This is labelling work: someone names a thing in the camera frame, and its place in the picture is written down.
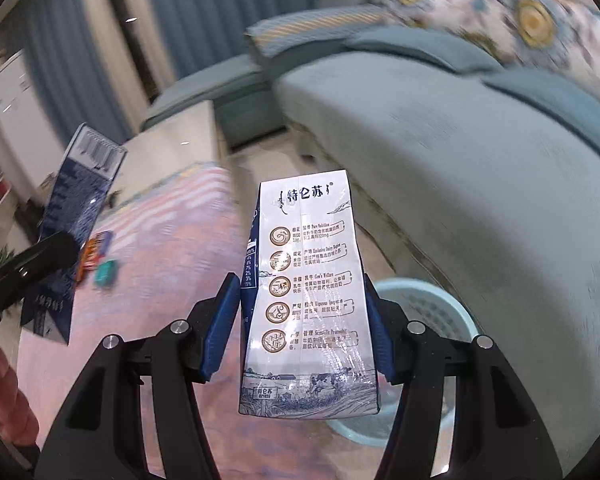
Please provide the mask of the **person's left hand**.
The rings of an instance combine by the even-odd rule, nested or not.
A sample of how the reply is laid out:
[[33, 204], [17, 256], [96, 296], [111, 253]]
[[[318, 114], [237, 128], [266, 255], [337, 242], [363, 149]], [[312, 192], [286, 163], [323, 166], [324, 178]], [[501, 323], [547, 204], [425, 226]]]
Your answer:
[[38, 419], [0, 347], [0, 436], [5, 443], [26, 448], [35, 445], [39, 431]]

